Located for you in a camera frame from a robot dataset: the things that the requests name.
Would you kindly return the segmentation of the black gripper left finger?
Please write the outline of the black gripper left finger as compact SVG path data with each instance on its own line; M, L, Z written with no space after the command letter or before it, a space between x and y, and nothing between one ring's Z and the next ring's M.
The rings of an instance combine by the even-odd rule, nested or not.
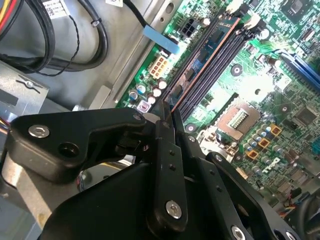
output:
M173 238L188 222L181 149L168 109L150 122L132 108L20 116L6 161L22 168L16 188L30 210L49 208L43 239ZM80 172L126 155L133 164L83 192Z

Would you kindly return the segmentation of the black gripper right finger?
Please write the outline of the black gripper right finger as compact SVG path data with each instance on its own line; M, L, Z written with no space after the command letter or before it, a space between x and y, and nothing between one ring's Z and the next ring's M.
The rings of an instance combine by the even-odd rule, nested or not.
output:
M297 240L299 236L218 152L204 155L197 140L185 133L174 110L176 140L185 173L195 177L207 204L204 219L218 240Z

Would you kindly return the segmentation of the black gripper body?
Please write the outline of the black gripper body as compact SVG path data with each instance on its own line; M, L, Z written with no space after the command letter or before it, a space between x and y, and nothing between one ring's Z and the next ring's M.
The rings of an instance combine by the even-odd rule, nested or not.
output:
M60 204L43 240L217 240L203 188L177 163L130 166Z

